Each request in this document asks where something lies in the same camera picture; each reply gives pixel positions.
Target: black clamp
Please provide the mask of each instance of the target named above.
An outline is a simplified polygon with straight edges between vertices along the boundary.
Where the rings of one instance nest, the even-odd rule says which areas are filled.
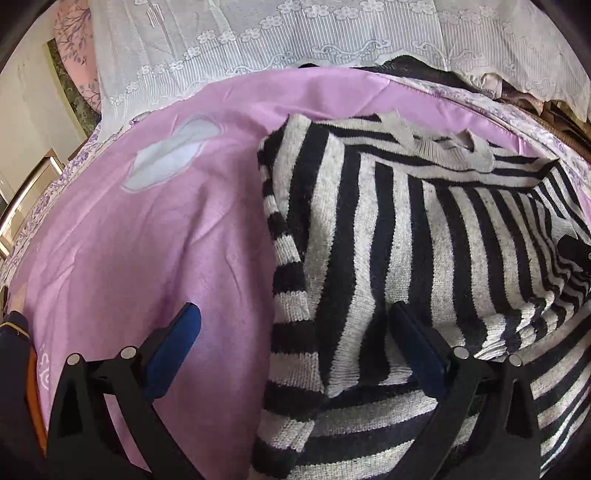
[[[413,376],[439,404],[387,479],[435,478],[475,395],[484,394],[467,455],[443,479],[538,480],[540,429],[521,359],[477,360],[462,346],[451,348],[438,331],[415,319],[404,302],[392,305],[388,322]]]
[[[63,480],[203,480],[152,406],[164,396],[201,328],[201,314],[187,303],[167,328],[139,347],[108,360],[86,362],[79,353],[64,365],[51,410],[47,439],[50,478]],[[114,395],[151,472],[133,465],[109,415]]]

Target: black and white striped sweater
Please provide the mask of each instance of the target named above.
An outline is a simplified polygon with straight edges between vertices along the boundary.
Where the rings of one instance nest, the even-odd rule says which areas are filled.
[[[382,478],[436,401],[388,333],[403,300],[451,346],[519,352],[543,471],[589,410],[591,278],[559,256],[591,243],[559,161],[524,158],[389,115],[295,115],[261,143],[278,267],[271,366],[250,479]],[[461,457],[474,405],[449,462]]]

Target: pink bedsheet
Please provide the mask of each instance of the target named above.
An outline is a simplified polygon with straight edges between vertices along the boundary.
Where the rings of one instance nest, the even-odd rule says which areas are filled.
[[[192,301],[202,332],[155,407],[207,479],[244,478],[274,315],[257,146],[289,113],[322,119],[392,109],[535,156],[456,103],[377,74],[322,68],[208,85],[115,141],[63,192],[11,284],[13,293],[26,292],[46,424],[70,353],[112,357]],[[130,458],[142,465],[121,415],[113,417]]]
[[[100,112],[99,76],[88,0],[59,0],[54,32],[64,68],[88,104]]]

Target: folded clothing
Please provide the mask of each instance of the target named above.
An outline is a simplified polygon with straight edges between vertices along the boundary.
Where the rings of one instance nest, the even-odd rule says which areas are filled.
[[[376,478],[396,465],[436,406],[388,332],[400,300],[478,358],[524,352],[546,470],[586,415],[591,362],[578,348],[591,277],[556,248],[590,233],[561,162],[394,112],[291,116],[261,142],[259,169],[278,267],[250,478]]]

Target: white patch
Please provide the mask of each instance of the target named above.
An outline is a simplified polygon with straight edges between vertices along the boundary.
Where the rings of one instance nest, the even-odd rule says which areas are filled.
[[[203,118],[194,118],[174,133],[138,152],[128,179],[122,187],[139,192],[163,183],[183,172],[220,128]]]

